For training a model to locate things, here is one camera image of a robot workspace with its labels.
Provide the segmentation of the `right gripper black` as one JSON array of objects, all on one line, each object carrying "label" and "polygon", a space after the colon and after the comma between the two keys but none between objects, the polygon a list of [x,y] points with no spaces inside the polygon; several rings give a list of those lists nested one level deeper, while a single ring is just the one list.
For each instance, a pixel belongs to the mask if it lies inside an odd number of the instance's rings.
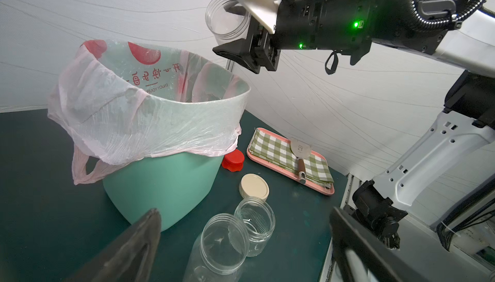
[{"label": "right gripper black", "polygon": [[283,50],[330,50],[326,71],[336,71],[339,56],[355,65],[371,48],[376,0],[282,1],[275,32],[256,26],[248,39],[213,48],[216,55],[259,74],[261,68],[276,71]]}]

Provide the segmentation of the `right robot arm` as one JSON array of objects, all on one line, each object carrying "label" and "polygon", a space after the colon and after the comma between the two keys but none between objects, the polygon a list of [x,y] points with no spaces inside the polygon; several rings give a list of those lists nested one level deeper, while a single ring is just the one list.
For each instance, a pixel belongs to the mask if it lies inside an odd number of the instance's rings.
[{"label": "right robot arm", "polygon": [[389,248],[474,189],[441,176],[494,162],[494,0],[230,0],[246,32],[215,54],[253,77],[259,110],[363,185],[353,217]]}]

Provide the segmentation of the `red lid peanut jar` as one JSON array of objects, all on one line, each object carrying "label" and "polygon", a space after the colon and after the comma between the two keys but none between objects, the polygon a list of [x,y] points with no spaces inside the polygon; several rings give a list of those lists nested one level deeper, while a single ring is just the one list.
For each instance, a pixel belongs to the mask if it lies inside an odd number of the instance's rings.
[{"label": "red lid peanut jar", "polygon": [[197,237],[184,281],[239,281],[250,238],[243,221],[232,214],[213,216]]},{"label": "red lid peanut jar", "polygon": [[247,37],[251,15],[236,0],[212,0],[205,21],[218,45]]}]

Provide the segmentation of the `mint green trash bin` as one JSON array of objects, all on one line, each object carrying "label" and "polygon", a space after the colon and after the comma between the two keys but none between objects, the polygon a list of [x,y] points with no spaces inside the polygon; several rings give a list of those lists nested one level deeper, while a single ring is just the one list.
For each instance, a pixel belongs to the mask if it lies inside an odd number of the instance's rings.
[{"label": "mint green trash bin", "polygon": [[144,158],[108,175],[103,187],[130,224],[150,209],[157,209],[164,231],[205,199],[223,158],[192,153]]}]

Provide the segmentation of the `red jar lid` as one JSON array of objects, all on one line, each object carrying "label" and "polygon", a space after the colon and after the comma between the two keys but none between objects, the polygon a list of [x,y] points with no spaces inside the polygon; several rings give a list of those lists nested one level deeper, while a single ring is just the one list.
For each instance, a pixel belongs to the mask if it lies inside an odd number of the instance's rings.
[{"label": "red jar lid", "polygon": [[244,167],[244,154],[236,149],[224,156],[221,166],[230,172],[239,172]]}]

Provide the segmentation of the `beige lid glass peanut jar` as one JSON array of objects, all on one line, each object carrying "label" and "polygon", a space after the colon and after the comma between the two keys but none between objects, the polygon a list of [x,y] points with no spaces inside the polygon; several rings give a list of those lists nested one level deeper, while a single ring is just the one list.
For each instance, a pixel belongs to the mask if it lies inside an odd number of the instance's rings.
[{"label": "beige lid glass peanut jar", "polygon": [[273,209],[261,198],[248,197],[237,206],[234,215],[247,228],[250,244],[247,257],[262,253],[275,230],[276,219]]}]

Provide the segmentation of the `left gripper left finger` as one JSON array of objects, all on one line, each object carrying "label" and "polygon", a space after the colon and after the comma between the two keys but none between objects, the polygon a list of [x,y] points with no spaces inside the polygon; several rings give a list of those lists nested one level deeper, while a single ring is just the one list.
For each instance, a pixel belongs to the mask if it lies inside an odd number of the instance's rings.
[{"label": "left gripper left finger", "polygon": [[161,215],[151,209],[67,281],[148,281],[161,237]]}]

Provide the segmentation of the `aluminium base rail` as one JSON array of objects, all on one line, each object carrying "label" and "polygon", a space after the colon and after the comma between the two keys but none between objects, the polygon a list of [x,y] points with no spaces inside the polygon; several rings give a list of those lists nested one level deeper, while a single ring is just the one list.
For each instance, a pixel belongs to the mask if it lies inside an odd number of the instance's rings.
[{"label": "aluminium base rail", "polygon": [[494,269],[458,247],[446,251],[437,235],[414,216],[400,222],[400,249],[380,247],[344,208],[362,182],[352,174],[339,207],[330,214],[331,243],[320,281],[494,281]]}]

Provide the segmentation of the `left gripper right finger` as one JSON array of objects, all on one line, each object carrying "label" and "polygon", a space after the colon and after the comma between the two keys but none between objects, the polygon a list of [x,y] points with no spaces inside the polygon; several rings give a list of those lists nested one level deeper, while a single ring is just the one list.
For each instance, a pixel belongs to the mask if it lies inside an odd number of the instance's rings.
[{"label": "left gripper right finger", "polygon": [[333,257],[344,281],[368,281],[368,271],[378,281],[427,281],[344,210],[332,208],[329,224]]}]

